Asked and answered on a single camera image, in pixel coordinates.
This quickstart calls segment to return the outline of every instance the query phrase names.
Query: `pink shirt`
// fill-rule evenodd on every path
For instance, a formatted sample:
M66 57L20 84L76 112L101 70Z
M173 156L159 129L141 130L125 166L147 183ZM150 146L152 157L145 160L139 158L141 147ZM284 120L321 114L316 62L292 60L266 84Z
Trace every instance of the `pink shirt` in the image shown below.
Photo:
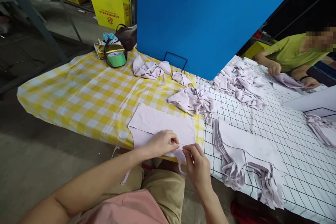
M77 224L168 224L147 189L121 194L86 211Z

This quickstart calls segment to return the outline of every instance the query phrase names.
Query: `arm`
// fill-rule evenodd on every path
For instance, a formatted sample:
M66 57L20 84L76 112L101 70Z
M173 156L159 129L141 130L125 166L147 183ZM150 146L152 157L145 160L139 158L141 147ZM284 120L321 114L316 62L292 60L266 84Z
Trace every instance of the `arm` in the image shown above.
M302 65L294 70L291 71L290 75L295 80L300 80L302 77L308 76L307 71L310 68L308 65ZM317 80L315 80L313 77L306 77L302 80L303 84L307 87L303 90L313 89L317 88L321 85Z
M207 224L228 224L218 196L212 189L210 162L196 143L183 146L187 160L187 173L201 198Z
M147 145L110 159L71 180L42 200L20 223L66 224L72 217L91 207L128 170L144 160L174 151L179 146L179 140L172 131L161 131Z
M268 52L261 51L253 57L253 60L255 60L259 65L267 67L270 75L279 75L281 72L281 65L278 62L266 58L267 55L269 55Z

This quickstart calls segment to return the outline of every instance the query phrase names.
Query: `table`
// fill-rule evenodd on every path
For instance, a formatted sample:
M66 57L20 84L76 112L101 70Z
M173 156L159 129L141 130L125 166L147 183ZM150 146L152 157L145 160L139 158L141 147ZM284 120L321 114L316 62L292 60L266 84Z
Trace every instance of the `table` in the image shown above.
M137 55L136 49L128 52L126 65L116 69L99 60L96 52L75 57L21 85L17 98L37 118L128 149L133 149L133 138L127 125L138 105L144 103L168 114L192 118L196 140L204 145L203 116L192 117L166 101L185 86L168 74L157 80L134 76L132 65ZM160 62L141 56L144 62ZM195 83L195 75L185 74Z
M158 80L133 75L131 68L136 54L136 50L129 52L127 64L117 69L107 67L95 52L78 56L20 86L18 100L27 112L44 121L100 141L133 148L127 125L139 103L190 117L166 102L166 98L184 86L166 74ZM145 62L158 62L146 55L142 58ZM237 60L241 59L235 56L231 63ZM264 67L252 68L268 78ZM195 86L202 86L216 99L218 109L214 117L250 132L253 116L253 134L276 144L289 174L283 188L286 209L321 224L336 222L336 152L319 144L301 112L281 106L293 97L278 93L268 83L264 99L268 106L258 111L215 91L207 81L185 74L196 82ZM200 115L192 118L197 142L203 145L205 139L204 152L211 162L211 174L222 180L222 160L212 146L212 126L204 127ZM241 191L257 199L260 186L256 173L250 168L245 172L246 185Z
M241 58L235 56L230 63L238 60ZM270 79L265 67L252 68ZM242 105L233 96L207 87L206 81L199 77L196 83L216 99L219 106L214 118L221 118L232 126L251 132L253 116L253 134L276 144L289 174L283 187L284 207L321 224L336 223L336 151L320 145L306 125L302 112L281 106L294 97L277 92L268 82L264 99L267 107L258 111ZM212 145L212 125L205 126L204 138L204 152L211 163L211 174L223 181L220 153ZM245 186L241 191L257 200L261 192L257 174L253 169L246 168L245 176Z

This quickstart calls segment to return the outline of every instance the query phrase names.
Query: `blue partition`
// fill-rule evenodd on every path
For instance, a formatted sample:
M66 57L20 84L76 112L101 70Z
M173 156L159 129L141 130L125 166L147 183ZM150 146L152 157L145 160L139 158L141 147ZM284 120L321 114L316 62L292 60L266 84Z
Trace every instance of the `blue partition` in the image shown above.
M212 80L282 1L137 0L138 50Z

